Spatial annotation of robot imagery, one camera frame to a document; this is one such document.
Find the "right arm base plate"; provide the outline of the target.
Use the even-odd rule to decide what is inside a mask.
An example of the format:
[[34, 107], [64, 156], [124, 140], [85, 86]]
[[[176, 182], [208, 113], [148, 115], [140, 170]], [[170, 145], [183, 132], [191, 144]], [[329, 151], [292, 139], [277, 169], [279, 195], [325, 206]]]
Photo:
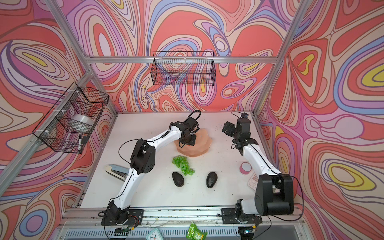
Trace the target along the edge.
[[218, 217], [222, 219], [225, 225], [234, 224], [252, 224], [260, 225], [263, 219], [259, 215], [239, 213], [235, 208], [222, 208]]

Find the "green fake grape bunch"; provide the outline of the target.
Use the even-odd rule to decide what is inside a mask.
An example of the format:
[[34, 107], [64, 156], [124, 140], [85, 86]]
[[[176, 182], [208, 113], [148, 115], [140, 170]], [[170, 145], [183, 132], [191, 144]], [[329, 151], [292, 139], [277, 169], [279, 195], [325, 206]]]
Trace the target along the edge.
[[188, 158], [185, 156], [173, 157], [172, 163], [179, 168], [184, 176], [192, 176], [195, 170], [191, 168]]

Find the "dark fake avocado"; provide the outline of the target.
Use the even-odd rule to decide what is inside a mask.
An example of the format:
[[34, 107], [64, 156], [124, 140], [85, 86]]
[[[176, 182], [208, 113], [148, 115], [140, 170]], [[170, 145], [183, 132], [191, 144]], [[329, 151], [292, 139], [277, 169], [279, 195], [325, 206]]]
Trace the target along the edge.
[[211, 189], [215, 186], [216, 182], [218, 180], [218, 175], [216, 172], [210, 172], [208, 175], [207, 175], [207, 178], [206, 178], [206, 186], [207, 188]]
[[182, 187], [185, 184], [184, 177], [180, 173], [178, 173], [178, 172], [173, 172], [172, 173], [172, 179], [173, 179], [174, 184], [177, 187]]

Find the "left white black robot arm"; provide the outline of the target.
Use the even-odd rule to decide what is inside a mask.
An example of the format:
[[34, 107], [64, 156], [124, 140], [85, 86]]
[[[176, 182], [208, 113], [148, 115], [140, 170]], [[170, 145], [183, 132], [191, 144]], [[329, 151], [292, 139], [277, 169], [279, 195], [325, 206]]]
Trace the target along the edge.
[[161, 134], [148, 139], [138, 139], [130, 158], [130, 168], [124, 184], [115, 198], [110, 199], [102, 218], [103, 226], [126, 225], [129, 208], [142, 178], [149, 173], [156, 163], [156, 152], [178, 140], [180, 146], [194, 146], [198, 132], [200, 110], [195, 110], [182, 122], [170, 123]]

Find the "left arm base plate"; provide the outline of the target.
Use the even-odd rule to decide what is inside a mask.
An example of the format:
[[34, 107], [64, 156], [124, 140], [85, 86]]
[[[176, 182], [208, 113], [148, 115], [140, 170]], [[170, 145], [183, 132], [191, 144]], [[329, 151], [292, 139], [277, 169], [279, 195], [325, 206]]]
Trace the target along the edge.
[[142, 224], [143, 209], [133, 209], [113, 214], [110, 210], [98, 213], [98, 217], [102, 218], [102, 226], [128, 226], [137, 227]]

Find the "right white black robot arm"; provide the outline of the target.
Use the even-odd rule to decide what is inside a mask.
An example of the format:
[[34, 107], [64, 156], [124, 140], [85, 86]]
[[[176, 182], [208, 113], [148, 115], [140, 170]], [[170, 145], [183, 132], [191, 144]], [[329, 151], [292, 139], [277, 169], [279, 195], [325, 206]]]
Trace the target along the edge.
[[240, 113], [236, 124], [226, 122], [222, 129], [258, 175], [254, 197], [237, 201], [237, 215], [291, 215], [294, 212], [293, 177], [282, 174], [262, 153], [259, 143], [251, 138], [248, 116]]

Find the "peach scalloped fruit bowl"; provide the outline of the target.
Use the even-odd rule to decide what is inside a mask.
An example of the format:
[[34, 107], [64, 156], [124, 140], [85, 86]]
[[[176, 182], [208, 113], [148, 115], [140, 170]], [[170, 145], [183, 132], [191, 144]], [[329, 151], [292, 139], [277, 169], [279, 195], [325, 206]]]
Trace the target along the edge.
[[179, 141], [174, 141], [177, 147], [177, 151], [187, 157], [198, 157], [209, 151], [209, 148], [213, 142], [206, 129], [200, 129], [196, 133], [196, 142], [194, 146], [185, 145], [183, 148], [179, 146]]

